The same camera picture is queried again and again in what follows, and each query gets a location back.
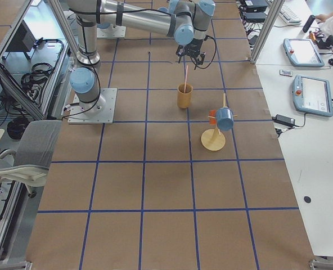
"white keyboard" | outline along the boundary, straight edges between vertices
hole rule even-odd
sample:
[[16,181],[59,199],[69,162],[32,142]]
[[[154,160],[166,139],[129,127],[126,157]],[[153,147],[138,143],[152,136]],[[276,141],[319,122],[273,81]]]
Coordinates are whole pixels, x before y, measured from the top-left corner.
[[[273,0],[267,0],[268,4],[271,5]],[[284,3],[280,9],[279,17],[289,25],[300,25],[302,20],[296,16],[296,14],[290,9],[290,7]]]

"stick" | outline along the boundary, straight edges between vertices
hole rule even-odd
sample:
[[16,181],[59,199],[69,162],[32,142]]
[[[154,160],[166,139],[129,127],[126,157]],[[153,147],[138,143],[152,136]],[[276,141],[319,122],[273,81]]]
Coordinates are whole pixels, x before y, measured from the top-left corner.
[[188,65],[187,65],[187,68],[185,70],[184,94],[185,94],[185,91],[187,89],[187,78],[188,78]]

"wooden cup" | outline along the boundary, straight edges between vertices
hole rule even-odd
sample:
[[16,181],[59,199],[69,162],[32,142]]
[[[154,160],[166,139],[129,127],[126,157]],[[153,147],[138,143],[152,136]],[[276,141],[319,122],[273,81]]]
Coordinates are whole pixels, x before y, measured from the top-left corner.
[[193,86],[186,84],[185,93],[184,93],[184,84],[178,86],[178,107],[185,109],[190,105],[191,93],[193,92]]

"black phone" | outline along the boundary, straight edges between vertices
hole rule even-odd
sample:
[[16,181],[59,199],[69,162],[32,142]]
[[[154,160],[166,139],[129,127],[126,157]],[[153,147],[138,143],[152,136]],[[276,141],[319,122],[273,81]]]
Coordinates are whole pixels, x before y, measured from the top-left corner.
[[311,27],[312,23],[315,20],[315,16],[314,15],[310,15],[309,19],[307,20],[307,22],[305,23],[304,27],[303,27],[303,32],[306,33],[309,28]]

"white desk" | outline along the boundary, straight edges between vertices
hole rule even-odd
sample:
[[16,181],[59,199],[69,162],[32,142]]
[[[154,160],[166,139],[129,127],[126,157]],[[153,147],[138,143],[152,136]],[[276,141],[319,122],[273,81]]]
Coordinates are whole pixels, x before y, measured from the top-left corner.
[[[302,19],[309,16],[304,0],[286,2],[291,7],[298,4],[292,10]],[[333,98],[333,67],[303,70],[288,61],[282,40],[300,35],[304,35],[302,28],[273,28],[256,65],[271,115],[295,118],[297,125],[303,124],[304,114],[293,105],[291,84],[296,74],[328,79]],[[292,70],[294,76],[280,76],[279,69]],[[313,252],[333,257],[333,117],[307,115],[304,128],[281,134],[279,142]],[[310,204],[304,196],[312,199]]]

